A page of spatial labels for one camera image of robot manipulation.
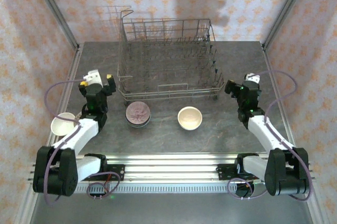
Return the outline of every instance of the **metal wire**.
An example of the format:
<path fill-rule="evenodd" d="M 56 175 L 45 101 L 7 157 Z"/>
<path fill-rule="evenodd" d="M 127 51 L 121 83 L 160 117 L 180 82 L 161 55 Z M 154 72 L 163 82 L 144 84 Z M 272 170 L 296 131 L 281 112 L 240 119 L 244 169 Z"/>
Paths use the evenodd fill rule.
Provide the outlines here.
<path fill-rule="evenodd" d="M 224 87 L 209 19 L 126 19 L 118 89 L 125 100 L 216 96 Z"/>

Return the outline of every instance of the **metal frame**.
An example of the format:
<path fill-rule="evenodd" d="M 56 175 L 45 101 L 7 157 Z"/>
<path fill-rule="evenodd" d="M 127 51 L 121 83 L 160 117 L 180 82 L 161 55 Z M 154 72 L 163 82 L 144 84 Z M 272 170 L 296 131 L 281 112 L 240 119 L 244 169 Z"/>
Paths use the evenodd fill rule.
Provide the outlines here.
<path fill-rule="evenodd" d="M 273 42 L 276 34 L 279 32 L 282 24 L 284 23 L 286 17 L 288 16 L 289 12 L 291 11 L 294 3 L 296 0 L 287 0 L 280 11 L 279 15 L 276 18 L 274 25 L 272 26 L 269 34 L 267 35 L 266 40 L 262 43 L 262 47 L 264 49 L 268 49 L 271 43 Z"/>
<path fill-rule="evenodd" d="M 269 35 L 267 36 L 266 41 L 262 45 L 268 69 L 270 69 L 270 63 L 268 61 L 266 50 L 269 48 L 270 44 L 274 40 L 277 32 L 279 31 L 280 27 L 284 23 L 287 15 L 290 12 L 290 10 L 291 10 L 292 6 L 294 5 L 295 1 L 296 0 L 287 0 L 286 1 L 285 5 L 283 6 L 280 14 L 278 15 L 278 17 L 276 19 L 276 22 L 274 23 L 274 25 L 272 27 Z M 77 43 L 72 31 L 70 30 L 65 18 L 63 17 L 60 9 L 58 8 L 57 4 L 55 3 L 55 0 L 46 0 L 46 2 L 48 4 L 48 6 L 50 7 L 51 11 L 53 12 L 55 18 L 57 19 L 58 23 L 60 24 L 61 28 L 65 32 L 65 35 L 66 35 L 67 39 L 69 40 L 70 44 L 74 48 L 78 48 L 78 43 Z M 73 77 L 76 74 L 78 62 L 80 60 L 80 56 L 81 56 L 81 52 L 82 52 L 81 49 L 82 48 L 80 46 L 79 50 L 76 51 L 76 54 L 74 56 L 74 61 L 73 61 L 72 66 L 71 66 L 70 74 L 68 75 L 68 79 L 73 79 Z M 271 74 L 271 80 L 272 80 L 272 84 L 273 84 L 276 96 L 279 97 L 280 93 L 279 93 L 278 87 L 276 85 L 275 78 L 274 78 L 273 74 Z M 72 87 L 72 85 L 70 85 L 70 84 L 67 85 L 65 87 L 63 93 L 62 93 L 62 99 L 61 99 L 60 105 L 58 107 L 59 112 L 65 111 L 65 108 L 67 106 L 68 99 L 69 99 L 69 96 L 70 96 L 71 87 Z M 291 143 L 295 144 L 294 137 L 292 135 L 290 125 L 289 125 L 289 120 L 288 120 L 287 115 L 284 111 L 284 107 L 283 107 L 282 103 L 279 103 L 279 107 L 280 107 L 282 119 L 285 123 L 285 129 L 286 129 L 288 139 Z M 57 141 L 57 138 L 52 136 L 52 134 L 50 134 L 47 144 L 51 145 L 56 141 Z M 109 159 L 109 162 L 111 162 L 111 161 L 116 162 L 116 161 L 118 161 L 119 158 L 121 158 L 121 159 L 119 159 L 120 162 L 122 162 L 124 164 L 128 164 L 130 167 L 133 167 L 134 170 L 133 171 L 130 170 L 130 172 L 135 172 L 135 173 L 133 173 L 133 178 L 129 177 L 128 182 L 126 181 L 125 183 L 128 184 L 128 185 L 136 186 L 136 185 L 140 184 L 141 179 L 143 179 L 143 182 L 141 184 L 149 185 L 149 182 L 151 181 L 149 179 L 149 177 L 145 178 L 144 175 L 141 172 L 139 172 L 138 175 L 136 175 L 137 174 L 136 172 L 141 171 L 141 170 L 144 172 L 146 169 L 148 169 L 149 164 L 146 164 L 146 160 L 151 161 L 151 158 L 152 158 L 152 161 L 154 161 L 153 158 L 156 158 L 156 161 L 154 161 L 155 162 L 154 165 L 156 165 L 156 166 L 154 166 L 153 172 L 156 172 L 155 170 L 159 169 L 158 158 L 162 158 L 163 160 L 161 161 L 162 162 L 161 163 L 161 165 L 162 165 L 161 169 L 164 169 L 165 172 L 170 173 L 170 178 L 167 178 L 165 181 L 170 181 L 170 183 L 172 183 L 172 181 L 176 181 L 176 182 L 181 183 L 183 177 L 181 177 L 181 176 L 177 177 L 176 176 L 177 174 L 179 174 L 179 172 L 182 172 L 182 174 L 187 173 L 186 178 L 187 178 L 187 176 L 190 175 L 191 172 L 193 172 L 194 174 L 198 174 L 198 176 L 199 176 L 200 172 L 205 172 L 205 169 L 208 170 L 208 171 L 206 171 L 206 173 L 210 172 L 209 169 L 210 168 L 213 169 L 213 166 L 214 166 L 215 162 L 217 164 L 221 160 L 233 162 L 233 160 L 234 160 L 233 158 L 235 156 L 236 156 L 236 154 L 160 154 L 160 155 L 124 155 L 124 156 L 110 155 L 110 156 L 108 156 L 108 159 Z M 185 161 L 192 159 L 192 161 L 193 161 L 191 163 L 192 166 L 189 166 L 186 163 L 183 164 L 184 159 L 185 159 Z M 180 165 L 172 166 L 172 161 L 176 162 L 176 164 L 178 164 L 180 162 Z M 196 170 L 196 168 L 199 167 L 199 166 L 195 166 L 196 161 L 205 162 L 203 165 L 199 164 L 200 167 L 201 167 L 201 170 L 199 170 L 199 168 L 198 168 L 198 170 Z M 210 176 L 210 173 L 208 173 L 206 178 L 204 177 L 201 180 L 199 180 L 199 182 L 201 183 L 200 185 L 203 185 L 205 183 L 210 184 L 210 185 L 211 185 L 211 183 L 213 183 L 214 185 L 218 184 L 212 176 L 213 175 Z M 37 194 L 33 192 L 32 185 L 29 181 L 27 181 L 26 185 L 27 185 L 27 191 L 26 191 L 26 194 L 24 195 L 24 199 L 23 199 L 23 201 L 22 201 L 22 203 L 19 207 L 19 211 L 18 211 L 18 214 L 16 216 L 15 223 L 24 223 L 24 224 L 30 223 L 31 217 L 32 217 L 32 214 L 33 214 L 33 210 L 35 208 L 35 204 L 36 204 L 36 201 L 37 201 Z M 87 184 L 83 184 L 83 185 L 80 184 L 79 186 L 86 187 Z M 308 202 L 309 211 L 310 211 L 313 223 L 329 223 L 326 212 L 324 211 L 324 209 L 320 208 L 320 206 L 319 206 L 319 203 L 318 203 L 319 201 L 320 201 L 320 195 L 319 195 L 319 191 L 316 189 L 312 200 Z"/>
<path fill-rule="evenodd" d="M 74 53 L 73 61 L 72 61 L 70 70 L 67 75 L 67 80 L 75 79 L 78 64 L 80 62 L 80 58 L 82 54 L 82 49 L 83 49 L 83 45 L 80 45 L 79 48 Z M 73 83 L 68 83 L 64 86 L 62 94 L 61 94 L 61 100 L 57 107 L 58 114 L 66 111 L 72 87 L 73 87 Z M 58 141 L 58 137 L 50 132 L 46 145 L 50 146 L 57 141 Z M 33 191 L 32 183 L 28 182 L 25 186 L 26 186 L 26 190 L 25 190 L 26 193 L 21 201 L 19 210 L 15 217 L 15 220 L 14 220 L 15 224 L 30 223 L 32 215 L 33 215 L 33 211 L 35 208 L 35 204 L 37 201 L 37 194 Z"/>
<path fill-rule="evenodd" d="M 267 64 L 267 68 L 268 68 L 268 70 L 271 70 L 271 65 L 270 65 L 270 62 L 269 62 L 269 59 L 268 59 L 268 55 L 267 55 L 267 52 L 266 52 L 265 48 L 263 48 L 263 46 L 262 46 L 262 51 L 263 51 L 263 55 L 264 55 L 264 58 L 265 58 L 265 61 L 266 61 L 266 64 Z M 271 82 L 272 82 L 272 85 L 273 85 L 273 88 L 274 88 L 276 98 L 278 99 L 278 98 L 281 97 L 281 95 L 280 95 L 279 87 L 276 84 L 276 78 L 275 78 L 273 72 L 270 72 L 270 79 L 271 79 Z M 286 134 L 287 134 L 287 137 L 288 137 L 288 141 L 296 146 L 295 138 L 294 138 L 293 132 L 292 132 L 291 127 L 290 127 L 289 118 L 288 118 L 288 116 L 285 112 L 285 109 L 284 109 L 283 101 L 279 102 L 279 108 L 280 108 L 281 116 L 282 116 L 282 119 L 283 119 L 285 131 L 286 131 Z M 314 193 L 313 193 L 311 199 L 308 201 L 308 208 L 309 208 L 309 212 L 310 212 L 312 221 L 313 221 L 314 224 L 330 223 L 325 209 L 321 207 L 323 205 L 322 199 L 321 199 L 321 195 L 320 195 L 319 188 L 318 188 L 318 185 L 317 185 L 317 181 L 315 179 L 313 179 L 313 185 L 314 185 Z"/>
<path fill-rule="evenodd" d="M 62 30 L 64 31 L 65 36 L 67 37 L 69 43 L 71 44 L 71 46 L 74 49 L 78 48 L 78 43 L 75 39 L 75 36 L 73 34 L 73 32 L 71 31 L 71 29 L 68 26 L 67 21 L 65 20 L 61 10 L 59 9 L 59 7 L 57 6 L 57 3 L 55 2 L 55 0 L 45 0 L 47 5 L 49 6 L 50 10 L 52 11 L 52 13 L 54 14 L 57 22 L 59 23 L 59 25 L 61 26 Z"/>
<path fill-rule="evenodd" d="M 114 188 L 115 183 L 106 184 L 108 190 Z M 88 185 L 76 187 L 76 194 L 86 193 Z M 230 184 L 230 191 L 236 192 L 237 186 L 233 182 Z M 119 184 L 114 194 L 211 194 L 227 192 L 227 183 L 222 181 L 220 185 L 209 183 L 180 183 L 180 184 Z M 91 194 L 103 194 L 104 188 L 100 185 L 93 185 L 89 188 Z"/>

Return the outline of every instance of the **cream bowl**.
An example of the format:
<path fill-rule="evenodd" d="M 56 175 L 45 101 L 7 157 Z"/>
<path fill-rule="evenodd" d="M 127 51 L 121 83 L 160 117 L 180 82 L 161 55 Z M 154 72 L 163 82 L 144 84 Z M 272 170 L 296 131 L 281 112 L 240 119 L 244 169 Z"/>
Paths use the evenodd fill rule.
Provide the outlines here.
<path fill-rule="evenodd" d="M 202 114 L 195 107 L 184 107 L 178 113 L 178 122 L 183 129 L 195 130 L 202 122 Z"/>

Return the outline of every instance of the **stack of plates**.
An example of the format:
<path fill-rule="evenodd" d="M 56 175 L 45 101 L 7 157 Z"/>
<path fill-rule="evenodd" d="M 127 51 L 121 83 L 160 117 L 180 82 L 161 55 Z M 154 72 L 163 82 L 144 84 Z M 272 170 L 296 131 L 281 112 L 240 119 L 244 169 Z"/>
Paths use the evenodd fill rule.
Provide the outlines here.
<path fill-rule="evenodd" d="M 125 117 L 130 126 L 144 127 L 151 119 L 150 108 L 144 102 L 135 101 L 127 107 Z"/>

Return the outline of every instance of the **floor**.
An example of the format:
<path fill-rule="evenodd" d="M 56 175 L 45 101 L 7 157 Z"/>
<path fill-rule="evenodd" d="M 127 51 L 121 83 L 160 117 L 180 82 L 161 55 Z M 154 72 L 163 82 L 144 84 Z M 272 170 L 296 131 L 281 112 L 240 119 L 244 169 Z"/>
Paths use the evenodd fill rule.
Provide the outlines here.
<path fill-rule="evenodd" d="M 115 194 L 92 200 L 85 194 L 62 197 L 53 206 L 39 195 L 31 224 L 311 224 L 308 207 L 289 196 L 265 195 L 250 201 L 229 194 Z"/>

